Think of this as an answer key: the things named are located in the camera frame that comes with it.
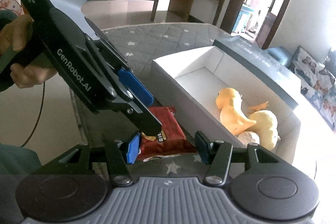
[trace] gray ridged grip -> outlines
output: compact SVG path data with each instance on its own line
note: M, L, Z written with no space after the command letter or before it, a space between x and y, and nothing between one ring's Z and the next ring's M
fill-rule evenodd
M39 223L30 218L22 222ZM115 189L90 215L69 223L266 224L242 213L222 189L204 186L197 178L140 178L135 185ZM306 218L295 223L314 222Z

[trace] butterfly pillow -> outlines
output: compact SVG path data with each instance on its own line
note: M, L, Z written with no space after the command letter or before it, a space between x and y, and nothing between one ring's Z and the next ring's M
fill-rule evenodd
M316 62L302 47L298 47L296 50L289 69L301 80L314 89L320 90L324 95L335 83L335 78L324 68L324 65Z
M301 94L314 106L320 110L325 94L314 87L311 87L307 82L301 82Z
M332 130L335 130L336 122L336 88L333 86L323 99L320 114Z

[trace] red snack package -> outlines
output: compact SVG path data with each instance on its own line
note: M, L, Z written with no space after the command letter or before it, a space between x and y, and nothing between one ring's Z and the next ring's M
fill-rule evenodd
M155 117L162 123L162 131L156 137L142 133L140 154L137 160L148 161L153 157L168 157L182 153L196 153L196 148L190 144L179 124L173 107L149 107Z

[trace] black circular pad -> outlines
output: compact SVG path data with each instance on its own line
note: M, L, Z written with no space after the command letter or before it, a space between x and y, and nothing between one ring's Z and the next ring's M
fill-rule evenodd
M244 212L271 221L306 217L319 202L315 182L289 164L258 164L231 182L230 195Z
M269 198L285 199L295 195L297 186L284 177L268 177L258 183L258 189Z
M65 222L95 210L105 199L106 182L90 175L29 175L16 189L22 214L45 222Z

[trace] hand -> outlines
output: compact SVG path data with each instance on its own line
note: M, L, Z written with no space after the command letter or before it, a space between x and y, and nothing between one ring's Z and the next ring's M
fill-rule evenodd
M0 33L0 56L10 45L16 52L25 48L31 38L30 26L32 22L31 16L22 15L2 29ZM12 71L10 76L20 89L41 85L57 73L54 68L41 68L35 65L28 65L24 68L20 64L13 64L10 69Z

